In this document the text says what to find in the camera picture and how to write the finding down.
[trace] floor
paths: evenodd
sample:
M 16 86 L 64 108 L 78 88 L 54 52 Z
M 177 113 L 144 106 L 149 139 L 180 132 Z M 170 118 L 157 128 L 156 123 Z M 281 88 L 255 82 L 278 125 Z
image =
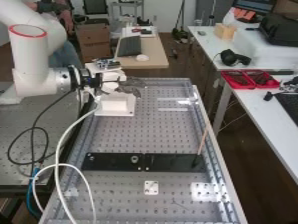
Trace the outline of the floor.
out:
M 169 69 L 126 71 L 126 74 L 142 77 L 187 77 L 202 91 L 206 81 L 203 74 L 210 70 L 209 62 L 201 69 L 202 52 L 195 50 L 189 56 L 187 45 L 177 44 L 168 33 L 161 34 L 161 40 L 169 56 Z M 170 57 L 172 49 L 178 52 L 177 59 Z M 9 45 L 0 48 L 0 61 L 0 81 L 8 81 L 12 68 Z M 243 112 L 239 104 L 231 106 L 225 122 L 229 123 Z M 218 143 L 249 223 L 298 223 L 298 186 L 247 116 L 221 131 Z M 28 217 L 23 206 L 13 223 L 36 223 Z

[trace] monitor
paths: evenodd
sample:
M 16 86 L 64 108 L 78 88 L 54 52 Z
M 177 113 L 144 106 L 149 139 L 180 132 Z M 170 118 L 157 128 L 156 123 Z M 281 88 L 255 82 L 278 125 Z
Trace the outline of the monitor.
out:
M 106 0 L 84 0 L 84 10 L 86 15 L 108 14 Z
M 273 11 L 277 0 L 235 0 L 233 6 L 266 14 Z

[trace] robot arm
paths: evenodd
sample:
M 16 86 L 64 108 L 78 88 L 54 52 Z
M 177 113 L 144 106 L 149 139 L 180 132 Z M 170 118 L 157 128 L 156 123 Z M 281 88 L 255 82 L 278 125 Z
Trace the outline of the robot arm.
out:
M 9 30 L 19 97 L 97 88 L 98 115 L 133 116 L 136 97 L 141 95 L 130 86 L 136 80 L 126 79 L 118 62 L 98 60 L 85 69 L 49 68 L 48 56 L 66 40 L 58 21 L 50 15 L 41 16 L 19 0 L 0 0 L 0 21 Z
M 66 40 L 64 27 L 50 15 L 41 16 L 19 0 L 0 0 L 0 21 L 9 31 L 17 95 L 56 94 L 58 74 L 48 67 L 48 56 Z

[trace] white cable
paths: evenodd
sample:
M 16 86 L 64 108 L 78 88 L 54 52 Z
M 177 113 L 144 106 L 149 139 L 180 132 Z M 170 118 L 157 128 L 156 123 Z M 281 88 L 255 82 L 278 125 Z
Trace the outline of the white cable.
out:
M 58 198 L 65 210 L 65 213 L 68 215 L 68 218 L 70 219 L 72 223 L 76 224 L 76 220 L 72 216 L 72 213 L 69 211 L 68 205 L 66 205 L 66 201 L 62 195 L 62 190 L 61 190 L 61 186 L 58 183 L 58 156 L 60 156 L 60 147 L 61 144 L 64 142 L 64 138 L 66 137 L 68 133 L 70 132 L 70 130 L 73 129 L 73 127 L 89 116 L 96 112 L 97 109 L 92 110 L 90 112 L 88 112 L 66 129 L 66 131 L 64 132 L 60 140 L 58 140 L 58 144 L 57 144 L 57 148 L 56 148 L 56 163 L 54 163 L 54 183 L 56 183 L 56 189 L 57 189 L 57 193 L 58 193 Z
M 54 166 L 56 166 L 56 165 L 53 164 L 53 165 L 49 165 L 49 166 L 46 166 L 45 168 L 42 168 L 42 169 L 37 172 L 37 174 L 35 175 L 35 177 L 33 177 L 33 181 L 32 181 L 32 191 L 33 191 L 35 201 L 36 201 L 36 204 L 37 204 L 38 209 L 40 209 L 41 212 L 44 212 L 44 209 L 42 209 L 42 207 L 41 207 L 41 205 L 40 205 L 38 197 L 37 197 L 37 194 L 36 194 L 35 183 L 36 183 L 36 179 L 37 179 L 37 177 L 41 175 L 41 173 L 44 173 L 45 170 L 53 168 Z M 80 176 L 81 176 L 81 178 L 82 178 L 82 180 L 84 180 L 84 182 L 85 182 L 86 190 L 88 190 L 88 194 L 89 194 L 89 198 L 90 198 L 90 207 L 92 207 L 92 212 L 93 212 L 93 223 L 96 223 L 96 207 L 94 207 L 94 202 L 93 202 L 93 196 L 92 196 L 90 186 L 89 186 L 89 184 L 88 184 L 86 178 L 85 178 L 84 174 L 81 173 L 81 171 L 77 169 L 76 166 L 73 166 L 73 165 L 70 165 L 70 164 L 66 164 L 66 163 L 60 163 L 58 166 L 66 166 L 66 167 L 73 168 L 73 169 L 77 171 L 77 173 L 80 174 Z
M 231 122 L 229 122 L 223 128 L 219 129 L 219 131 L 222 131 L 230 124 L 233 124 L 235 121 L 238 121 L 243 116 L 246 115 L 246 113 L 243 113 L 238 118 L 235 118 Z
M 84 91 L 86 91 L 88 93 L 90 93 L 92 97 L 96 99 L 94 93 L 92 92 L 92 90 L 90 90 L 89 87 L 84 88 Z

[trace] box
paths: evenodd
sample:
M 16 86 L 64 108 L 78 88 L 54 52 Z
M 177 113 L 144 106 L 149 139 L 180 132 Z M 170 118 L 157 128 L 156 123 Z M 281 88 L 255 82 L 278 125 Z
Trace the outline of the box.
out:
M 106 24 L 84 24 L 76 29 L 84 62 L 110 57 L 109 26 Z
M 92 62 L 92 60 L 97 58 L 110 57 L 109 43 L 82 44 L 81 54 L 84 63 Z
M 222 23 L 215 24 L 214 34 L 225 40 L 231 40 L 237 28 L 234 26 L 225 26 Z
M 84 44 L 109 42 L 109 26 L 101 23 L 78 25 L 76 34 Z

